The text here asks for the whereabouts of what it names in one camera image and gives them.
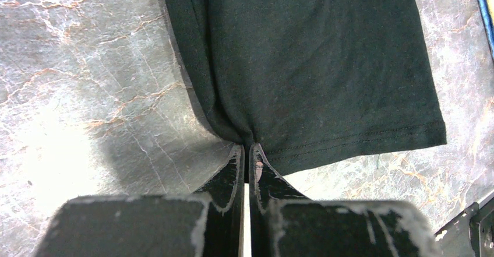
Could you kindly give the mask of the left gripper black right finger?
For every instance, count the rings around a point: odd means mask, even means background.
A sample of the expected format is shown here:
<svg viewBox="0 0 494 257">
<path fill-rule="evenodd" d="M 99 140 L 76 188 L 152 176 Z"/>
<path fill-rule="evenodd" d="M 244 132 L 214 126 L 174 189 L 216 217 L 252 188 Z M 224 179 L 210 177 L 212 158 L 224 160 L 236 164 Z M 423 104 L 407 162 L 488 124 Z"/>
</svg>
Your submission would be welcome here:
<svg viewBox="0 0 494 257">
<path fill-rule="evenodd" d="M 312 200 L 249 151 L 253 256 L 440 256 L 426 217 L 395 200 Z"/>
</svg>

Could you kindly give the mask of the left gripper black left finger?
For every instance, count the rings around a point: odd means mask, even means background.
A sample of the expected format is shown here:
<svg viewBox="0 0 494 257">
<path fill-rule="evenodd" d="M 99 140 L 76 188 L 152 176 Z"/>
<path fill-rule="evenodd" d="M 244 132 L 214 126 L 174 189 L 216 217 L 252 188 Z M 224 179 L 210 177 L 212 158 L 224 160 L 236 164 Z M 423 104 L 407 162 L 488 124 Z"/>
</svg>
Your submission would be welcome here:
<svg viewBox="0 0 494 257">
<path fill-rule="evenodd" d="M 51 220 L 37 256 L 241 256 L 244 158 L 236 145 L 188 195 L 80 196 Z"/>
</svg>

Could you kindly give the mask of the black underwear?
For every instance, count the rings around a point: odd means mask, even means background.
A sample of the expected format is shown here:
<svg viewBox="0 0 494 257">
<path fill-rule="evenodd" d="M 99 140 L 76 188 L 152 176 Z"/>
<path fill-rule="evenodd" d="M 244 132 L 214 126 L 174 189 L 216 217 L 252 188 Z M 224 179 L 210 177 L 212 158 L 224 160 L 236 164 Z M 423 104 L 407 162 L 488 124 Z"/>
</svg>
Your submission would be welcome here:
<svg viewBox="0 0 494 257">
<path fill-rule="evenodd" d="M 415 0 L 165 0 L 213 131 L 282 175 L 447 142 Z"/>
</svg>

